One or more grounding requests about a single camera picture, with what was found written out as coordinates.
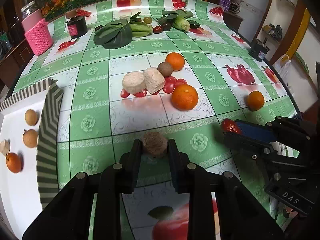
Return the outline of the red jujube date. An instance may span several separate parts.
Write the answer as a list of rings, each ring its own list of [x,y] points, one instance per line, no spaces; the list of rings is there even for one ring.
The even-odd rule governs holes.
[[[240,127],[232,119],[224,119],[221,122],[221,128],[224,132],[233,132],[237,134],[242,134]]]

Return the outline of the large orange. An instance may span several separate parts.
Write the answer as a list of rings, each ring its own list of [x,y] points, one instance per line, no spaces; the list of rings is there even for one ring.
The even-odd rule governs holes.
[[[190,85],[179,85],[171,94],[172,105],[180,111],[189,111],[197,105],[199,95]]]

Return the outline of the brown round pear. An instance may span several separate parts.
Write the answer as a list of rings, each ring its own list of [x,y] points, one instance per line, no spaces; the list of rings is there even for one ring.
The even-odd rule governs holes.
[[[35,148],[37,146],[38,133],[34,129],[24,130],[22,139],[25,146]]]

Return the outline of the small tangerine with stem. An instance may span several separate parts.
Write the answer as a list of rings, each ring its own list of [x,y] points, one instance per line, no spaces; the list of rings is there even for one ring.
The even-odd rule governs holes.
[[[22,169],[21,159],[16,153],[8,153],[6,155],[6,165],[12,173],[18,173]]]

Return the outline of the brown kiwi fruit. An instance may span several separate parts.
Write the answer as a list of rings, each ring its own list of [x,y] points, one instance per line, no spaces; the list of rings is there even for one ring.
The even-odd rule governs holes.
[[[169,77],[172,72],[173,72],[173,68],[171,66],[170,63],[168,62],[161,62],[158,67],[157,70],[164,76],[164,77]]]

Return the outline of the white plastic bag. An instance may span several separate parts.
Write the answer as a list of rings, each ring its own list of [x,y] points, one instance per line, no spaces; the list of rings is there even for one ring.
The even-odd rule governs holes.
[[[291,59],[287,54],[282,55],[274,64],[273,67],[280,75],[283,81],[285,81],[289,74]]]

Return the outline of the black device on table edge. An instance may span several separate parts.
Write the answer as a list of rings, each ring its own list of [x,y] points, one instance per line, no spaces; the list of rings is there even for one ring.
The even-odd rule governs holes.
[[[266,43],[267,38],[265,38],[263,41],[260,41],[259,39],[254,40],[251,43],[251,48],[249,50],[249,55],[256,59],[259,62],[264,61],[264,58],[268,51],[270,50],[267,46]]]

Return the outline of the striped white tray box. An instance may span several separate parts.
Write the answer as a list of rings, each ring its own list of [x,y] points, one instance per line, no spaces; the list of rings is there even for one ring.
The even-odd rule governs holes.
[[[63,91],[44,79],[1,103],[1,219],[22,239],[57,195],[57,127]]]

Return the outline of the bok choy left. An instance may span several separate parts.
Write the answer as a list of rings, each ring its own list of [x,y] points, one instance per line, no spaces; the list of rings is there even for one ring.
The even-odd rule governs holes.
[[[133,37],[151,35],[153,33],[152,26],[140,21],[139,14],[140,12],[136,13],[129,20],[121,18],[95,29],[94,44],[105,49],[118,49],[127,46]]]

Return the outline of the bok choy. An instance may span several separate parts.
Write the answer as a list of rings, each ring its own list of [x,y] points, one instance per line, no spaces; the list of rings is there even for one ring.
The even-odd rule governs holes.
[[[201,26],[197,21],[191,20],[193,16],[194,14],[191,11],[183,9],[175,11],[162,10],[162,17],[157,18],[157,23],[160,25],[170,23],[173,28],[186,33],[190,29],[198,29]]]
[[[153,33],[152,26],[140,21],[139,14],[140,12],[136,13],[129,20],[121,18],[95,29],[94,44],[105,49],[118,49],[127,46],[133,37],[151,35]]]

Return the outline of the dark purple plum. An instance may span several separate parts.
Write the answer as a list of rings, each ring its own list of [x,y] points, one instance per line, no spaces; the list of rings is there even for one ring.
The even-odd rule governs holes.
[[[169,22],[162,23],[161,27],[162,27],[163,31],[170,31],[171,30],[171,24]]]

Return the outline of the black tea canister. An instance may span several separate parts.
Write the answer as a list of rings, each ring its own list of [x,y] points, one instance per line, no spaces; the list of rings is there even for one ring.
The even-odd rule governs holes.
[[[78,15],[76,9],[66,12],[65,17],[67,19],[65,24],[71,38],[82,37],[88,32],[85,17]]]

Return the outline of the bok choy right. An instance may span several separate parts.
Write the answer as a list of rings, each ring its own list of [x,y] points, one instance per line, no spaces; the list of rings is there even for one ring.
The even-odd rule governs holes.
[[[162,10],[162,17],[157,18],[157,23],[160,25],[170,23],[173,28],[186,33],[190,29],[198,29],[201,26],[197,21],[191,20],[193,16],[194,14],[191,11],[183,9],[175,11]]]

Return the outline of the green grape fruit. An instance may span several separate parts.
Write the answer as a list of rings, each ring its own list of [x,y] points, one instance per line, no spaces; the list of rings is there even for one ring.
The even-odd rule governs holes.
[[[143,18],[143,22],[146,24],[151,24],[152,23],[152,18],[149,16],[146,16]]]

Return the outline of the purple bottles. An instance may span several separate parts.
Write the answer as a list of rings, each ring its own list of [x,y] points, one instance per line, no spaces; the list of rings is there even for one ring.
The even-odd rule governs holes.
[[[219,5],[224,8],[224,11],[228,11],[232,0],[219,0]]]

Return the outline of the pink knit sleeved jar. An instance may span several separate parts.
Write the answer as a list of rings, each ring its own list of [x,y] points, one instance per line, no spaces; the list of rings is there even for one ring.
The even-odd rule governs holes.
[[[41,10],[35,1],[21,9],[22,26],[26,41],[33,53],[39,56],[53,45],[53,38],[48,29],[48,22],[42,17]]]

